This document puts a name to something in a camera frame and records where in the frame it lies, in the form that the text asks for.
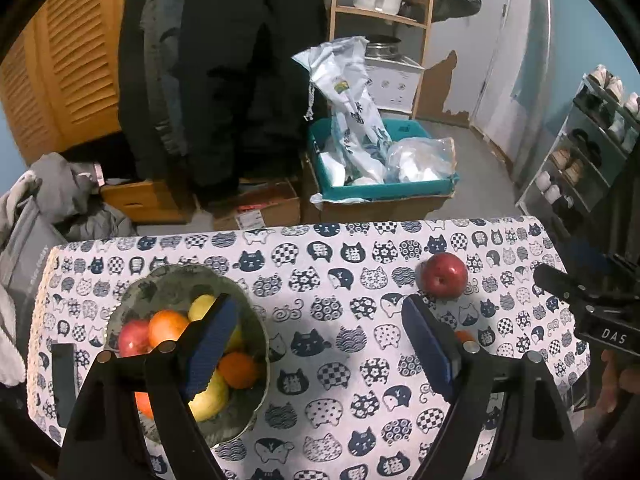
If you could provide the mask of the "person's right hand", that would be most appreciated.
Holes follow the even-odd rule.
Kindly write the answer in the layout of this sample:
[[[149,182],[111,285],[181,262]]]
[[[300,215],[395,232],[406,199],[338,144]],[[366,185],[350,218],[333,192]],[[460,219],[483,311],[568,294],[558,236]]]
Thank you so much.
[[[611,350],[603,350],[601,360],[605,364],[602,385],[596,409],[603,414],[611,414],[616,409],[622,392],[640,392],[640,370],[638,365],[623,368]]]

